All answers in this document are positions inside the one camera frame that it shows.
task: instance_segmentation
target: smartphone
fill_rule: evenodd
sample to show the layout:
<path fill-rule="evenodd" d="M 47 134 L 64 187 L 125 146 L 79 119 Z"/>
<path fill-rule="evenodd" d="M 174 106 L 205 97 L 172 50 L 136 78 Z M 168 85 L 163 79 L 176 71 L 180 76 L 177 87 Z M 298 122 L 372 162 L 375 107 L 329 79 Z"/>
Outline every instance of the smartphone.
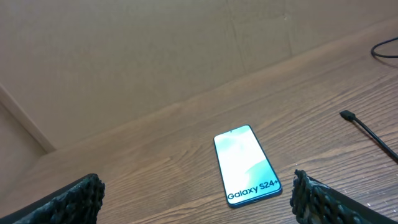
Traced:
<path fill-rule="evenodd" d="M 230 207 L 282 193 L 282 184 L 249 125 L 217 135 L 214 144 Z"/>

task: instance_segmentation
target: looped black wire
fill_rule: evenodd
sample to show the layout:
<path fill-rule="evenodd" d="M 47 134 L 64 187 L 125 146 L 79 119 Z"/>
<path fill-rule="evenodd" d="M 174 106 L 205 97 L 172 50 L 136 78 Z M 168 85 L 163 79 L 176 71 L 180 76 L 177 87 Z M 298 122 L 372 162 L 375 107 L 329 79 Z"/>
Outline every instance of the looped black wire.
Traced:
<path fill-rule="evenodd" d="M 376 44 L 376 45 L 375 45 L 374 47 L 372 47 L 372 49 L 371 49 L 371 54 L 372 54 L 372 56 L 373 56 L 373 57 L 375 57 L 375 56 L 377 56 L 377 57 L 384 57 L 384 58 L 398 58 L 398 55 L 382 55 L 382 54 L 376 53 L 376 52 L 374 51 L 378 46 L 381 46 L 381 45 L 383 45 L 383 44 L 386 44 L 386 43 L 389 43 L 389 42 L 392 42 L 392 41 L 395 41 L 395 40 L 398 40 L 398 37 L 393 38 L 393 39 L 391 39 L 391 40 L 386 40 L 386 41 L 381 42 L 381 43 L 379 43 L 379 44 Z"/>

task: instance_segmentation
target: wooden tabletop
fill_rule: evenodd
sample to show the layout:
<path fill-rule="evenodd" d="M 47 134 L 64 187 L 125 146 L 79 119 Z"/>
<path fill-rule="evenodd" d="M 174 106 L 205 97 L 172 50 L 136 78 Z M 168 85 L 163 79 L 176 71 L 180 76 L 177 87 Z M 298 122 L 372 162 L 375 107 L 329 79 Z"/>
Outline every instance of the wooden tabletop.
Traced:
<path fill-rule="evenodd" d="M 17 210 L 94 172 L 106 184 L 98 223 L 296 223 L 295 169 L 398 220 L 398 165 L 351 110 L 398 152 L 398 60 L 370 48 L 398 36 L 398 18 L 318 47 L 42 157 L 0 205 Z M 398 53 L 398 44 L 381 47 Z M 227 206 L 213 137 L 250 124 L 284 192 Z"/>

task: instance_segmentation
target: light blue screen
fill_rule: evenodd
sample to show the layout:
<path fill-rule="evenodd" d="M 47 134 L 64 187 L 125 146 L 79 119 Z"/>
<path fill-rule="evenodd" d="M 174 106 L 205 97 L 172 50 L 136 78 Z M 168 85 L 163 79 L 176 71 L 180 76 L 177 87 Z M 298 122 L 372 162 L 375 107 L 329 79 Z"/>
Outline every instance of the light blue screen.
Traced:
<path fill-rule="evenodd" d="M 281 189 L 250 126 L 214 138 L 227 200 L 236 204 Z"/>

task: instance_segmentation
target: black cable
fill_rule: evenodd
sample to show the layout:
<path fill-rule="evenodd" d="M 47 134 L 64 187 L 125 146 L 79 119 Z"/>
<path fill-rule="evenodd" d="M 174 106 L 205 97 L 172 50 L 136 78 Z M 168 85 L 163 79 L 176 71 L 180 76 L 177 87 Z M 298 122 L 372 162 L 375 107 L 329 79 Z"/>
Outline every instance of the black cable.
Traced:
<path fill-rule="evenodd" d="M 388 156 L 390 156 L 391 159 L 393 159 L 396 163 L 398 163 L 398 155 L 393 150 L 391 150 L 390 147 L 388 147 L 386 145 L 386 143 L 384 143 L 376 134 L 374 134 L 364 123 L 362 123 L 362 121 L 360 121 L 357 117 L 355 117 L 354 113 L 352 113 L 348 110 L 345 110 L 345 111 L 340 112 L 340 115 L 347 121 L 357 122 L 362 128 L 364 128 L 374 138 L 374 140 L 377 141 L 377 143 L 379 143 L 379 145 L 384 150 L 384 152 Z"/>
<path fill-rule="evenodd" d="M 382 54 L 376 53 L 376 52 L 374 51 L 378 46 L 381 46 L 381 45 L 386 44 L 386 43 L 389 43 L 389 42 L 393 42 L 393 41 L 395 41 L 395 40 L 398 40 L 398 37 L 393 38 L 393 39 L 391 39 L 391 40 L 386 40 L 386 41 L 384 41 L 384 42 L 378 43 L 378 44 L 376 44 L 375 46 L 373 46 L 372 49 L 371 49 L 371 54 L 372 54 L 372 56 L 373 56 L 373 57 L 375 57 L 375 56 L 377 56 L 377 57 L 384 57 L 384 58 L 398 58 L 398 55 L 382 55 Z"/>

